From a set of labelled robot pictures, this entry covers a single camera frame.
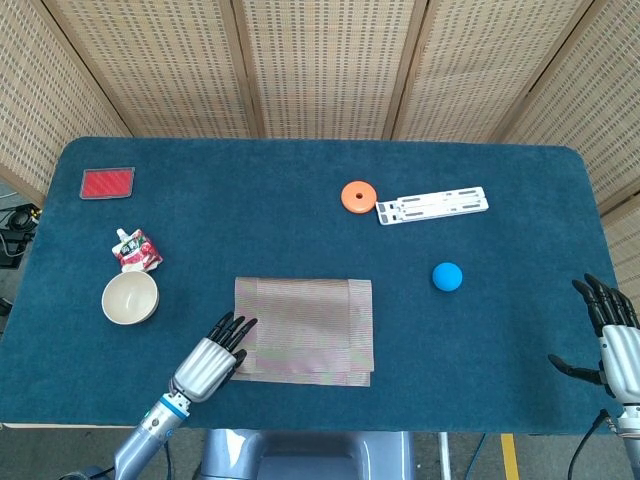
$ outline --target metal pole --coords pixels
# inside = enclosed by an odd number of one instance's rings
[[[447,432],[438,433],[438,444],[440,446],[440,478],[451,480],[451,462],[449,461],[449,437]]]

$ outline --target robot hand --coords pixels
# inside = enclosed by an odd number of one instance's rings
[[[116,452],[116,480],[138,478],[173,431],[187,419],[189,405],[204,402],[233,376],[247,356],[246,350],[233,351],[258,322],[254,318],[243,325],[244,320],[244,317],[234,320],[233,312],[227,313],[182,362],[169,380],[169,393],[160,397]]]
[[[603,385],[622,405],[624,411],[618,418],[617,428],[611,427],[625,439],[634,476],[640,479],[640,324],[631,301],[624,294],[593,275],[586,274],[584,278],[586,284],[574,280],[573,286],[587,304],[600,342],[600,368],[575,368],[556,355],[549,355],[549,360],[570,377]]]

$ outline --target red square coaster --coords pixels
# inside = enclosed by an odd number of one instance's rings
[[[100,200],[129,197],[133,188],[134,171],[133,167],[85,170],[82,176],[80,198]]]

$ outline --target gray cloth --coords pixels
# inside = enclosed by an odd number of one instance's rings
[[[258,318],[238,380],[368,386],[373,313],[368,280],[237,278],[235,314]]]

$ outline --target teal felt surface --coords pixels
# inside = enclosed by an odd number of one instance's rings
[[[86,168],[136,169],[126,199],[79,198]],[[489,210],[385,226],[340,203],[484,187]],[[115,230],[140,227],[165,262],[147,322],[106,320]],[[453,293],[435,265],[464,272]],[[233,306],[236,276],[373,282],[370,388],[231,382],[187,425],[264,429],[582,433],[602,388],[547,361],[595,367],[571,279],[613,283],[583,162],[561,147],[82,138],[62,154],[0,343],[0,421],[134,425]]]

